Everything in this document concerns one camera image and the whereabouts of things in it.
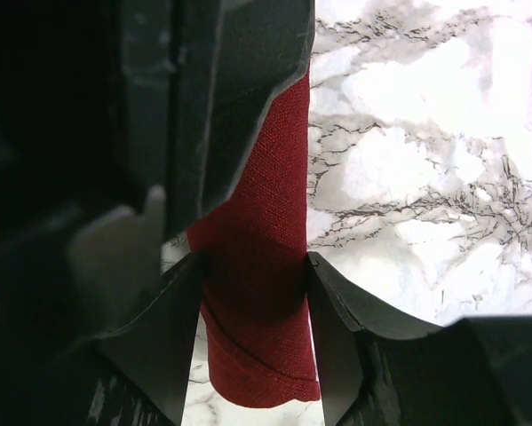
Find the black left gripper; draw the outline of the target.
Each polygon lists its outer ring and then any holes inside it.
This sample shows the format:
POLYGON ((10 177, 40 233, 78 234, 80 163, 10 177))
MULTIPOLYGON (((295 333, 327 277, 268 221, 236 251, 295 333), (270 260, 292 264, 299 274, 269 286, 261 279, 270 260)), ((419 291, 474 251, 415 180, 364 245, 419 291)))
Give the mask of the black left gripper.
POLYGON ((209 1, 0 1, 0 336, 112 334, 199 214, 209 1))

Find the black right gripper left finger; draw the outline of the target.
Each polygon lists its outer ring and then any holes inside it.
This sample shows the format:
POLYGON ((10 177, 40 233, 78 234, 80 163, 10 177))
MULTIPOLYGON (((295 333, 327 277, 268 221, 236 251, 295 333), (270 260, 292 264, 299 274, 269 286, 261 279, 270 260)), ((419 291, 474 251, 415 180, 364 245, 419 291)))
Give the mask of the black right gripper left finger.
POLYGON ((59 379, 58 425, 178 425, 202 301, 204 260, 189 254, 166 272, 153 262, 95 268, 108 321, 59 379))

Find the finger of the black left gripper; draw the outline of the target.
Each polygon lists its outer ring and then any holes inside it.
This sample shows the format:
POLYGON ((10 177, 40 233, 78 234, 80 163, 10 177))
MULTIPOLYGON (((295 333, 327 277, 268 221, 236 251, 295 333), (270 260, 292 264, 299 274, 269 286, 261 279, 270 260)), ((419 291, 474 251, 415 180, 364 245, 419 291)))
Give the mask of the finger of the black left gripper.
POLYGON ((167 234, 234 192, 273 100, 306 72, 312 1, 186 1, 172 87, 167 234))

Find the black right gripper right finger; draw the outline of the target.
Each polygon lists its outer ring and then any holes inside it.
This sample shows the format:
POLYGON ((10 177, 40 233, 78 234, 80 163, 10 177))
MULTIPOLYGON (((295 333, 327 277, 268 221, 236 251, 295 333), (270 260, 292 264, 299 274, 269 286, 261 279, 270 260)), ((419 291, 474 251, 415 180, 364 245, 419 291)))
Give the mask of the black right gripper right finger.
POLYGON ((328 425, 532 425, 532 316, 440 327, 307 256, 328 425))

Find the red cloth napkin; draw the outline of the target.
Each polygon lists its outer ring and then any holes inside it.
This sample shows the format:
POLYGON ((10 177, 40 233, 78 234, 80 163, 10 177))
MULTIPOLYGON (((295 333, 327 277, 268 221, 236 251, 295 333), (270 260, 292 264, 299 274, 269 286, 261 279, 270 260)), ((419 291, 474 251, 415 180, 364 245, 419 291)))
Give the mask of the red cloth napkin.
POLYGON ((187 232, 209 262, 210 381, 239 406, 320 397, 305 278, 309 93, 302 78, 274 100, 234 194, 187 232))

